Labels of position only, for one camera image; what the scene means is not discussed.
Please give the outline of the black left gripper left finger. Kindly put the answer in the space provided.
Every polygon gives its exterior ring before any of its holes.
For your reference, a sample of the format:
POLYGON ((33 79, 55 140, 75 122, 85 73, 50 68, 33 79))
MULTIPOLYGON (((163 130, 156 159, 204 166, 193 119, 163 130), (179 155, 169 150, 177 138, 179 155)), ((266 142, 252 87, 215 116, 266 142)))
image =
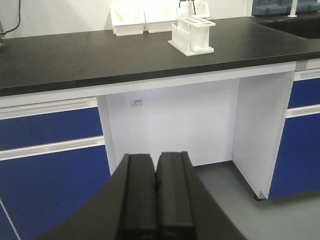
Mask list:
POLYGON ((39 240, 155 240, 155 168, 149 154, 126 153, 107 183, 39 240))

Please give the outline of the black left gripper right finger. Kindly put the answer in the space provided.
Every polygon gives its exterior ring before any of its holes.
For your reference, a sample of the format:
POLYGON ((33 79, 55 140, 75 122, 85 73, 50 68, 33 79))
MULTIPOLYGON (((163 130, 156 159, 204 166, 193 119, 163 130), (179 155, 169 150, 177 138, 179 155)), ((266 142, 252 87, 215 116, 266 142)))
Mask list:
POLYGON ((209 193, 189 155, 162 152, 156 170, 160 240, 244 240, 209 193))

